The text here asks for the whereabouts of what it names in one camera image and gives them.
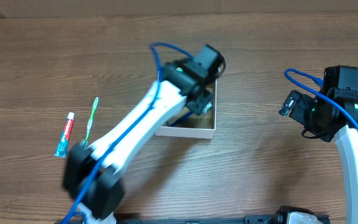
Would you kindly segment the green toothbrush with cap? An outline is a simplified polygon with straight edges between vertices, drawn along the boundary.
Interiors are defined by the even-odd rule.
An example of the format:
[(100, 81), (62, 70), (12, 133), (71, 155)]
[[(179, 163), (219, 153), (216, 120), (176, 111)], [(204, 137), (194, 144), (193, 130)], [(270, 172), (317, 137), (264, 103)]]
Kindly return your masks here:
[(93, 101), (93, 106), (92, 106), (92, 110), (91, 110), (91, 114), (89, 116), (89, 120), (88, 120), (88, 123), (87, 123), (87, 126), (86, 126), (86, 135), (85, 135), (85, 138), (84, 140), (82, 140), (81, 142), (81, 146), (82, 148), (86, 148), (87, 145), (88, 145), (88, 140), (89, 140), (89, 137), (90, 137), (90, 133), (91, 133), (91, 129), (92, 129), (92, 125), (93, 125), (93, 119), (94, 119), (94, 115), (95, 115), (95, 112), (97, 110), (97, 107), (98, 107), (98, 103), (99, 103), (99, 97), (97, 96), (94, 101)]

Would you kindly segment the blue disposable razor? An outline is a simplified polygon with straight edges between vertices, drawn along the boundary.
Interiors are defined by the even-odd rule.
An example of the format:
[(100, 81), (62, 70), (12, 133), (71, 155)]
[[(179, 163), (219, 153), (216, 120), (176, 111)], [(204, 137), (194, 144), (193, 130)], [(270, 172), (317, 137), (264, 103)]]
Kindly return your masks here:
[(181, 116), (180, 118), (178, 118), (176, 121), (174, 121), (173, 123), (169, 124), (170, 127), (174, 127), (182, 122), (184, 122), (186, 119), (188, 119), (191, 115), (193, 115), (193, 112), (189, 111), (188, 113), (184, 114), (183, 116)]

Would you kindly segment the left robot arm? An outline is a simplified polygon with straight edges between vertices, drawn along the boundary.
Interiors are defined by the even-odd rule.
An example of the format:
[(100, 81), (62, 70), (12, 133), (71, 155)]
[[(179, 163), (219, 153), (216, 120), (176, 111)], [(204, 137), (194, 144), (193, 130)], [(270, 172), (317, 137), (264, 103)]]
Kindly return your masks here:
[(201, 115), (213, 97), (207, 86), (226, 69), (223, 55), (210, 45), (195, 56), (163, 42), (149, 48), (157, 79), (143, 99), (103, 137), (89, 146), (78, 142), (68, 151), (63, 188), (73, 204), (62, 223), (77, 215), (83, 223), (113, 223), (124, 196), (121, 178), (134, 156), (183, 108)]

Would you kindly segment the green soap packet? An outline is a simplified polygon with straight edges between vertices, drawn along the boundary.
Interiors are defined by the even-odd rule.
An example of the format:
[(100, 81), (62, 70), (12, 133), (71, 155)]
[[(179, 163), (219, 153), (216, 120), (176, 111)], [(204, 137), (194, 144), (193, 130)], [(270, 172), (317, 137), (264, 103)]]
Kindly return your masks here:
[(213, 107), (212, 102), (208, 102), (206, 106), (203, 108), (201, 114), (206, 114)]

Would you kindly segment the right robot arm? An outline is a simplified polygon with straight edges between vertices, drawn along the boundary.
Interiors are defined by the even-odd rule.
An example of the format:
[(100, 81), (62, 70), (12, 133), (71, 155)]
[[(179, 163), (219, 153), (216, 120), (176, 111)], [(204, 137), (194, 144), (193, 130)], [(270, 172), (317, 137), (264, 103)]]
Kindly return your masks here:
[(311, 139), (333, 141), (341, 159), (346, 194), (346, 223), (358, 223), (358, 68), (327, 67), (322, 78), (294, 68), (285, 77), (293, 90), (279, 110), (303, 125)]

